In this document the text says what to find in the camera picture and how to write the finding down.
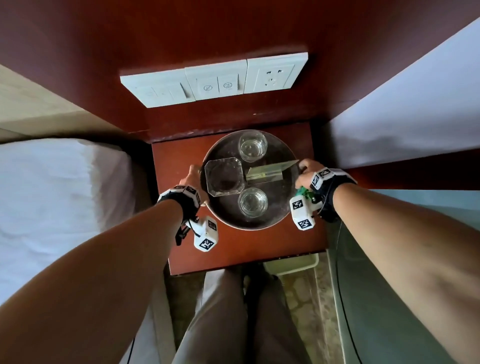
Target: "electrical socket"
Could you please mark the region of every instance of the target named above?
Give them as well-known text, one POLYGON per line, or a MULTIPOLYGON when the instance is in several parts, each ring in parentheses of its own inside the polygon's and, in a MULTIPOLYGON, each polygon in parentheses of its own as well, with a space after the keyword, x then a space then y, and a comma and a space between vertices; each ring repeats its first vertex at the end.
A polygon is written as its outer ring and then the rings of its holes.
POLYGON ((245 94, 292 87, 308 59, 308 53, 251 58, 247 60, 245 94))

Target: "floor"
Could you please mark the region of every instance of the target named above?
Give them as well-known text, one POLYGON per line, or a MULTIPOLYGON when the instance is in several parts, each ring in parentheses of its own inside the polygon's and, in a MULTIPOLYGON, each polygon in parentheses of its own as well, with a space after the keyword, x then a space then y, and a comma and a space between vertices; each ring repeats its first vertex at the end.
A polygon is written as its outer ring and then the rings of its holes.
MULTIPOLYGON (((343 364, 328 258, 317 267, 280 277, 292 319, 312 364, 343 364)), ((205 273, 166 278, 175 345, 178 347, 195 313, 205 273)))

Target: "pants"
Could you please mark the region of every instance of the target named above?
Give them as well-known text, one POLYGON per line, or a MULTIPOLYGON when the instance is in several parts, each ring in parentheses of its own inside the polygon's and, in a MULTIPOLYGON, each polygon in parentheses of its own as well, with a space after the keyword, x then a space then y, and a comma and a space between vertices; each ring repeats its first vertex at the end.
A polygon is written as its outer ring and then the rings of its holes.
MULTIPOLYGON (((243 298, 239 270, 208 272, 195 317, 173 364, 244 364, 247 310, 243 298)), ((311 364, 279 279, 269 277, 260 293, 253 355, 258 364, 311 364)))

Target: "switch panel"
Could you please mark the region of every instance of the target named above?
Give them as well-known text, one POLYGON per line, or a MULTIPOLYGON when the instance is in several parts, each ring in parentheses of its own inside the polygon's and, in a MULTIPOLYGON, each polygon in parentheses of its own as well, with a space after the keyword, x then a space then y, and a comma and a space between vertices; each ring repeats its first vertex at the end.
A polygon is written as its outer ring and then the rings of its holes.
POLYGON ((247 60, 187 67, 185 74, 197 100, 241 95, 245 88, 247 60))
POLYGON ((248 59, 245 94, 291 88, 308 53, 248 59))
POLYGON ((120 82, 148 108, 195 101, 183 68, 120 76, 120 82))

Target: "wooden tabletop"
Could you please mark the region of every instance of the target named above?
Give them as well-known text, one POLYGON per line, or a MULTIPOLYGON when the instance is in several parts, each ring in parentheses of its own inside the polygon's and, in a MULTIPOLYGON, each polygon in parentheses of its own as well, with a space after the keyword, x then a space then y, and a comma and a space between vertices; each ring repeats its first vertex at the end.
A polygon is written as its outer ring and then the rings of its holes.
MULTIPOLYGON (((283 140, 298 159, 313 158, 312 136, 307 122, 264 129, 283 140)), ((152 145, 159 192, 178 184, 191 164, 201 165, 210 147, 226 134, 155 143, 152 145)), ((213 214, 200 208, 199 216, 213 214)), ((313 229, 300 231, 290 215, 264 230, 244 231, 218 221, 218 244, 203 253, 193 246, 189 233, 181 246, 174 246, 168 259, 172 275, 220 269, 252 261, 316 253, 327 248, 324 223, 318 218, 313 229)))

